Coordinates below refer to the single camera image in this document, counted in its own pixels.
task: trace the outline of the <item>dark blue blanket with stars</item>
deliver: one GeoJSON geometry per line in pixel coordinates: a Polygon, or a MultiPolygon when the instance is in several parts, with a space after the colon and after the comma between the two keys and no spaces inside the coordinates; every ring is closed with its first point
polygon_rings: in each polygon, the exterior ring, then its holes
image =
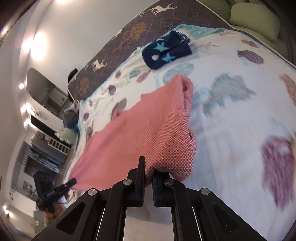
{"type": "Polygon", "coordinates": [[[157,39],[143,50],[144,62],[151,69],[159,69],[168,62],[192,54],[189,41],[185,34],[171,31],[169,35],[157,39]]]}

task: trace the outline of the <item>textured knit fabric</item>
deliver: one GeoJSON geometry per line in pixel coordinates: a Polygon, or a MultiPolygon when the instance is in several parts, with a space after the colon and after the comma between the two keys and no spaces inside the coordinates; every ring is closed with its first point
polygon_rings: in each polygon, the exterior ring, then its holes
{"type": "Polygon", "coordinates": [[[139,157],[146,158],[146,186],[155,169],[177,180],[192,171],[196,138],[189,127],[193,85],[176,75],[167,85],[143,94],[141,101],[117,117],[88,141],[73,167],[73,189],[105,190],[127,177],[139,157]]]}
{"type": "Polygon", "coordinates": [[[149,68],[159,69],[166,63],[192,54],[189,42],[190,39],[185,34],[171,31],[169,35],[152,42],[143,50],[143,60],[149,68]]]}

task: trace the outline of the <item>pink sweater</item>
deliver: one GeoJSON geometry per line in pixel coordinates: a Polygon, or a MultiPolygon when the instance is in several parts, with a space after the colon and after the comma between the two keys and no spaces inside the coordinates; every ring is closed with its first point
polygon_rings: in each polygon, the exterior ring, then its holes
{"type": "Polygon", "coordinates": [[[197,147],[189,127],[192,95],[191,80],[179,74],[164,87],[143,94],[140,102],[88,141],[69,176],[77,180],[73,189],[111,188],[137,167],[140,156],[146,158],[146,186],[155,169],[186,179],[197,147]]]}

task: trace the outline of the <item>silver bolt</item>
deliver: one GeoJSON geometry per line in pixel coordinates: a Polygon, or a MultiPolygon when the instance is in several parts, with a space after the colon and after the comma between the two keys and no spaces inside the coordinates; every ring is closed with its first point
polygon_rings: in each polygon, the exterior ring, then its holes
{"type": "Polygon", "coordinates": [[[174,181],[174,179],[169,178],[165,181],[165,183],[168,185],[173,185],[175,183],[175,181],[174,181]]]}
{"type": "Polygon", "coordinates": [[[97,194],[97,190],[96,190],[96,189],[90,189],[90,190],[87,192],[87,194],[88,194],[89,196],[94,196],[94,195],[97,194]]]}
{"type": "Polygon", "coordinates": [[[133,181],[131,180],[131,179],[124,179],[123,180],[123,184],[124,185],[130,185],[130,184],[132,184],[133,183],[133,181]]]}
{"type": "Polygon", "coordinates": [[[202,189],[200,190],[200,192],[201,192],[203,195],[209,195],[209,194],[210,194],[210,191],[209,191],[209,189],[207,189],[207,188],[202,188],[202,189]]]}

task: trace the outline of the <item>pillow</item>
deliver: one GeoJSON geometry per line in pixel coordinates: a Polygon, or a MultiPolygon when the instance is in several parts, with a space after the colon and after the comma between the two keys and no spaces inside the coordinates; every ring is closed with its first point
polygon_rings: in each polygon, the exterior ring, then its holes
{"type": "Polygon", "coordinates": [[[77,134],[74,130],[65,128],[60,137],[67,141],[67,143],[74,145],[76,143],[77,134]]]}
{"type": "Polygon", "coordinates": [[[225,21],[230,22],[231,8],[225,0],[199,0],[225,21]]]}
{"type": "Polygon", "coordinates": [[[252,29],[270,41],[279,35],[280,20],[264,5],[237,3],[231,8],[230,23],[252,29]]]}
{"type": "Polygon", "coordinates": [[[281,41],[281,40],[277,40],[275,42],[269,41],[266,37],[263,37],[261,34],[257,33],[254,30],[248,29],[248,28],[243,28],[243,27],[239,27],[239,26],[235,26],[235,25],[231,25],[233,28],[245,31],[247,33],[250,33],[252,35],[254,35],[257,39],[259,39],[260,41],[262,41],[263,43],[267,44],[268,46],[272,47],[276,52],[278,52],[279,54],[281,54],[284,58],[288,58],[288,47],[287,45],[281,41]]]}

